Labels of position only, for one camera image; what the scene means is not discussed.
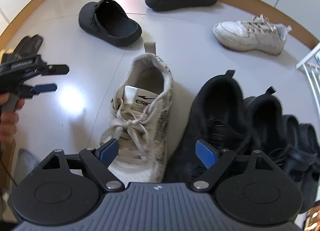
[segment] metal screw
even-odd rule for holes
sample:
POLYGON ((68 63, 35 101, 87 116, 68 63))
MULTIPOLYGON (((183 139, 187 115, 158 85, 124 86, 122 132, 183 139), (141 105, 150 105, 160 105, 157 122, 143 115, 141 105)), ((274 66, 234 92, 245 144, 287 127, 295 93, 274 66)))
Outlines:
POLYGON ((205 189, 205 188, 209 187, 209 183, 206 181, 203 181, 203 180, 199 180, 199 181, 196 181, 195 183, 193 183, 193 186, 196 189, 205 189))
POLYGON ((107 188, 109 189, 118 189, 121 187, 121 183, 119 181, 116 181, 116 180, 112 180, 112 181, 109 181, 107 184, 106 184, 107 188))

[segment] person's arm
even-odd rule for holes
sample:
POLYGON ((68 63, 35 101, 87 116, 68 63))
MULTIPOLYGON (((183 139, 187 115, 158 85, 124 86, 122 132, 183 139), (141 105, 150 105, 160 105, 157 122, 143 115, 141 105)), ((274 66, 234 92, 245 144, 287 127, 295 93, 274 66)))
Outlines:
MULTIPOLYGON (((0 94, 0 105, 5 104, 9 99, 9 93, 0 94)), ((24 105, 24 99, 20 99, 17 103, 16 110, 19 110, 24 105)), ((0 143, 13 143, 13 136, 17 132, 16 124, 19 121, 19 116, 16 112, 3 112, 0 116, 0 143)))

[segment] white floor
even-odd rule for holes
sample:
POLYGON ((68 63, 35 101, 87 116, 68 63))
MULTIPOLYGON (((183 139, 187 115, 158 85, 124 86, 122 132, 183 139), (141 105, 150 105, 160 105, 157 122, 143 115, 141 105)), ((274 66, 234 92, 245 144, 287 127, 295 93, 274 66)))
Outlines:
POLYGON ((53 149, 76 153, 99 146, 108 127, 109 101, 132 59, 144 52, 144 41, 155 41, 157 54, 174 78, 174 102, 169 124, 169 151, 179 144, 193 98, 211 77, 235 69, 234 78, 244 97, 260 95, 269 86, 277 90, 283 112, 301 123, 319 120, 307 79, 295 65, 310 50, 289 36, 279 56, 257 51, 238 53, 221 46, 212 27, 223 20, 247 20, 252 14, 217 3, 213 7, 156 13, 144 0, 116 0, 143 33, 131 46, 118 48, 85 33, 78 25, 81 7, 99 0, 46 0, 23 24, 8 45, 14 48, 26 35, 44 37, 39 51, 52 64, 68 64, 66 76, 37 77, 30 84, 55 82, 58 90, 28 100, 20 111, 17 149, 25 147, 39 159, 53 149))

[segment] black sneaker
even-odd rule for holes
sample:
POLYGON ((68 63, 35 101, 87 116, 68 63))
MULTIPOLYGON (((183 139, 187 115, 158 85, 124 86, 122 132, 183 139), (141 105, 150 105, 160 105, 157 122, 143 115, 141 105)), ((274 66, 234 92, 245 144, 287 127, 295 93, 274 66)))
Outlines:
POLYGON ((247 151, 250 133, 245 124, 241 88, 232 78, 233 70, 208 80, 192 103, 189 122, 166 169, 164 182, 190 184, 206 168, 195 153, 203 139, 217 149, 247 151))
POLYGON ((299 122, 295 116, 284 115, 282 116, 282 121, 287 142, 290 146, 282 170, 301 189, 305 173, 316 161, 317 153, 303 141, 299 122))
POLYGON ((308 168, 303 178, 301 186, 303 203, 300 210, 300 214, 302 214, 310 210, 316 200, 320 176, 320 147, 314 127, 311 124, 300 124, 299 126, 302 142, 317 154, 315 162, 308 168))
POLYGON ((277 165, 283 165, 288 150, 282 124, 282 107, 270 87, 265 94, 244 99, 247 123, 252 131, 251 149, 261 150, 277 165))

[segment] shoe sole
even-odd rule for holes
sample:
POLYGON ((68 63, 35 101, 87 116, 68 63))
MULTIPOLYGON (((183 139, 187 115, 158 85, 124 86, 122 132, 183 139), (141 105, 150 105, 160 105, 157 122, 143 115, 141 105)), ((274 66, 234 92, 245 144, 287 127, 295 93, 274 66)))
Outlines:
POLYGON ((237 50, 237 51, 241 51, 241 52, 247 52, 247 51, 251 51, 251 50, 258 50, 258 51, 262 51, 268 54, 272 54, 272 55, 279 55, 281 53, 281 50, 276 49, 276 48, 270 48, 268 46, 257 46, 257 45, 244 45, 244 44, 240 44, 240 43, 235 43, 233 41, 231 41, 230 39, 227 39, 225 37, 223 37, 222 35, 220 35, 218 33, 218 31, 216 31, 215 26, 212 29, 212 32, 214 34, 214 36, 216 37, 216 39, 219 41, 220 44, 222 44, 223 46, 225 46, 226 48, 229 49, 233 49, 233 50, 237 50))

